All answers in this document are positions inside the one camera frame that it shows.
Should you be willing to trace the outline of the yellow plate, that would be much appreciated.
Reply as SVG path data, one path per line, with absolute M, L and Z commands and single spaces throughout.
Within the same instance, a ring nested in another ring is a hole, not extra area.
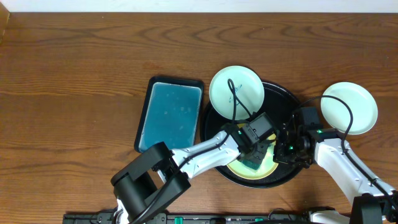
M 257 169 L 252 168 L 248 162 L 239 160 L 229 163 L 227 168 L 233 174 L 246 180 L 259 180 L 271 175 L 278 166 L 278 163 L 273 161 L 275 139 L 276 134 L 272 133 L 266 140 L 254 146 L 254 150 L 259 149 L 264 154 L 264 158 Z

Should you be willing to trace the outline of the green scouring sponge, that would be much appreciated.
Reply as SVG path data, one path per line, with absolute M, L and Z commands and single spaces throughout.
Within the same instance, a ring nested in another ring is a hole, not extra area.
M 263 159 L 244 159 L 241 161 L 248 169 L 259 170 Z

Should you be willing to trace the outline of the mint plate with blue streak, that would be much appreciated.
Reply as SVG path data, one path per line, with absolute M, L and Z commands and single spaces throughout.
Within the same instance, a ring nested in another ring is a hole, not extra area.
M 367 89 L 351 82 L 329 86 L 321 99 L 321 112 L 326 122 L 349 135 L 368 132 L 376 124 L 378 108 Z

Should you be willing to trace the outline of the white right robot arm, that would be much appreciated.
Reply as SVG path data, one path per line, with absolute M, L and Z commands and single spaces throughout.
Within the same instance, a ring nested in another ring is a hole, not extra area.
M 283 126 L 276 134 L 274 162 L 308 168 L 323 168 L 352 205 L 350 217 L 334 211 L 309 215 L 313 223 L 397 223 L 397 190 L 381 180 L 353 152 L 337 129 Z

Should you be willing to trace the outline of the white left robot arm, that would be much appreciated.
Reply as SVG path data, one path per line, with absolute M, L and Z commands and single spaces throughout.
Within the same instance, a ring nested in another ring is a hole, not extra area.
M 118 208 L 126 223 L 144 223 L 190 188 L 190 180 L 236 159 L 261 164 L 269 125 L 227 124 L 211 139 L 194 146 L 169 149 L 164 142 L 151 146 L 111 178 Z

